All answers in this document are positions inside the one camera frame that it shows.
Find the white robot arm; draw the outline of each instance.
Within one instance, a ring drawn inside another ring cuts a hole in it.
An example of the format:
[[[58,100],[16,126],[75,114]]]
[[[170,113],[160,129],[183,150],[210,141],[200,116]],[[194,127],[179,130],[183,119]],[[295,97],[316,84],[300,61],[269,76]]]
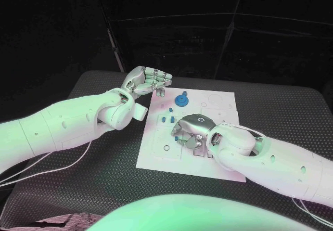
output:
[[[187,115],[173,128],[192,137],[177,140],[190,149],[205,144],[219,165],[238,171],[277,193],[333,207],[333,162],[304,148],[272,138],[254,137],[242,126],[216,125],[200,114]]]
[[[135,67],[121,88],[60,101],[23,119],[0,124],[0,173],[23,160],[81,146],[107,131],[121,130],[131,118],[143,120],[147,108],[134,100],[171,84],[171,75]]]

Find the white platform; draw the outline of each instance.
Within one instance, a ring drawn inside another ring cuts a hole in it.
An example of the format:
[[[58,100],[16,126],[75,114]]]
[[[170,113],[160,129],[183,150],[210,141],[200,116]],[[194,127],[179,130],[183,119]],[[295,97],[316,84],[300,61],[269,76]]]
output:
[[[174,98],[187,92],[189,104],[179,107]],[[203,114],[216,124],[223,120],[239,124],[235,94],[232,92],[166,88],[166,96],[153,94],[137,158],[137,168],[210,177],[222,180],[245,181],[238,172],[226,171],[206,153],[206,148],[192,151],[177,144],[170,132],[177,121],[190,114]],[[190,136],[182,132],[179,139]]]

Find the dark wall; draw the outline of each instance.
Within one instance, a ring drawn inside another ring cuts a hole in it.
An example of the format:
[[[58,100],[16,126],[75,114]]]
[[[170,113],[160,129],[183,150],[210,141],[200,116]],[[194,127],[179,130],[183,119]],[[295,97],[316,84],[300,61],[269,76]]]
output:
[[[331,79],[329,1],[102,0],[125,68],[176,76],[298,85]]]
[[[118,71],[98,0],[0,3],[0,122],[66,99],[86,70]]]

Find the table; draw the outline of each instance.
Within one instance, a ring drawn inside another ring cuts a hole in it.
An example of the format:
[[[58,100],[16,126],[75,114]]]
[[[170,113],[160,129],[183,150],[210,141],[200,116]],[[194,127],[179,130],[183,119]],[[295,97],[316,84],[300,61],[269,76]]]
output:
[[[120,87],[125,75],[108,71],[85,72],[69,98],[101,94]],[[333,160],[333,115],[314,89],[183,77],[174,77],[171,86],[233,92],[241,125]],[[148,107],[150,98],[150,95],[141,96],[137,102]],[[249,180],[241,183],[135,168],[144,125],[145,121],[133,120],[121,131],[111,131],[92,141],[86,156],[75,166],[16,184],[0,218],[1,227],[24,226],[69,213],[105,215],[145,197],[189,193],[244,202],[318,230],[329,230],[300,211],[288,197]],[[86,146],[53,153],[22,177],[69,165]],[[324,219],[333,220],[331,208],[310,202],[305,205]]]

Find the robotic hand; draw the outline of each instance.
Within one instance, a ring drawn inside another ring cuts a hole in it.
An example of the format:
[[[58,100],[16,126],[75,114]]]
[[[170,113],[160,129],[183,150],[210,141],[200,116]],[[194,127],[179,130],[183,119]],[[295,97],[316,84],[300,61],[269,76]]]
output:
[[[177,143],[189,149],[206,145],[220,167],[265,188],[333,207],[333,162],[251,130],[259,135],[254,137],[249,130],[225,122],[216,125],[210,118],[193,114],[179,120],[171,135],[187,132],[192,137]]]
[[[171,75],[150,67],[135,67],[121,88],[52,104],[23,119],[0,124],[0,173],[23,160],[47,152],[81,146],[131,118],[143,120],[147,108],[134,100],[171,84]]]

